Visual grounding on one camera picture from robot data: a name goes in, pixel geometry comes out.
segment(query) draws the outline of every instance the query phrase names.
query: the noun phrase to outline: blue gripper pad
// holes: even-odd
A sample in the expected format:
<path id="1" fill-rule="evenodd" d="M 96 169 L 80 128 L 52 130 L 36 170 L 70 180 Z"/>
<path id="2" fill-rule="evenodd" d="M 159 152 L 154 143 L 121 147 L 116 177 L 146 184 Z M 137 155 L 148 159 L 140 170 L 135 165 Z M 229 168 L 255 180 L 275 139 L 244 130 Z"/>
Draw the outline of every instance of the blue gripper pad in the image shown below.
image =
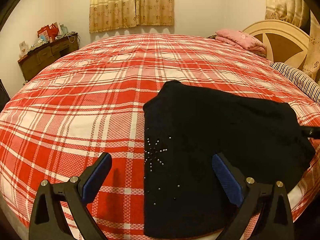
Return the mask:
<path id="1" fill-rule="evenodd" d="M 92 203 L 112 167 L 112 158 L 108 153 L 100 161 L 82 189 L 82 202 Z"/>
<path id="2" fill-rule="evenodd" d="M 224 192 L 227 194 L 229 201 L 240 207 L 244 199 L 242 188 L 217 154 L 212 156 L 212 169 L 220 181 Z"/>

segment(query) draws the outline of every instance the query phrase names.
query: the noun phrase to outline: headboard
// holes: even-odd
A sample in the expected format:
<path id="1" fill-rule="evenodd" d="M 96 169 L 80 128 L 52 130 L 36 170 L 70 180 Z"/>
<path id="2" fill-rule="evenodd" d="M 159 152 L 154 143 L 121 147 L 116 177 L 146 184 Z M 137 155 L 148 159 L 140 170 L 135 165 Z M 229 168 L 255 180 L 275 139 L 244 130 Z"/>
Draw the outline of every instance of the headboard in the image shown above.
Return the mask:
<path id="1" fill-rule="evenodd" d="M 309 35 L 280 20 L 256 22 L 244 30 L 267 46 L 267 59 L 302 70 L 308 52 Z"/>

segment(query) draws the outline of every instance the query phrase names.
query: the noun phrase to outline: wooden desk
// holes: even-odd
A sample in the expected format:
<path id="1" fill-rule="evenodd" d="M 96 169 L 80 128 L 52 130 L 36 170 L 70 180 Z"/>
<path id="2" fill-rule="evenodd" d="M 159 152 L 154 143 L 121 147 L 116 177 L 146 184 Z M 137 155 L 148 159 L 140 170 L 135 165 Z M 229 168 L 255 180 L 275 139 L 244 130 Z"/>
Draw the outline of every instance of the wooden desk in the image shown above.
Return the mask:
<path id="1" fill-rule="evenodd" d="M 78 33 L 43 44 L 18 60 L 24 79 L 30 81 L 57 59 L 79 49 Z"/>

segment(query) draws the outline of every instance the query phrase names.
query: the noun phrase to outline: curtain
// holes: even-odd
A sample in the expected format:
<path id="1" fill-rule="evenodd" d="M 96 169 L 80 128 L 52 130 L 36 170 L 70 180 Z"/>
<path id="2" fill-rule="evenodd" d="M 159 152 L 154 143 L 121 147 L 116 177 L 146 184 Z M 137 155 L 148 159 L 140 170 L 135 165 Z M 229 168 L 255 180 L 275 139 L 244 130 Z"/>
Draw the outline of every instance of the curtain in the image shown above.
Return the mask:
<path id="1" fill-rule="evenodd" d="M 302 71 L 320 85 L 320 25 L 311 12 L 311 26 L 308 53 Z"/>
<path id="2" fill-rule="evenodd" d="M 91 0 L 89 31 L 174 25 L 173 0 Z"/>
<path id="3" fill-rule="evenodd" d="M 308 21 L 309 8 L 304 0 L 266 0 L 265 19 L 277 19 L 302 27 Z"/>

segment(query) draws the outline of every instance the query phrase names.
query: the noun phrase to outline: folded black shirt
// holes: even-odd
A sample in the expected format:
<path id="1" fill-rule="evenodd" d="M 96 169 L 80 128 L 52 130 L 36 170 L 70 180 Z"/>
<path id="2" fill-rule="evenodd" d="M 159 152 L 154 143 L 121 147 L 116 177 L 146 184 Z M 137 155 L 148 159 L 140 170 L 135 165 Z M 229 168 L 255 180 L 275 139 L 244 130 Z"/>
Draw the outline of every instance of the folded black shirt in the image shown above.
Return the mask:
<path id="1" fill-rule="evenodd" d="M 166 82 L 145 113 L 144 233 L 201 236 L 223 228 L 236 207 L 212 170 L 222 152 L 246 177 L 295 187 L 315 150 L 287 103 Z"/>

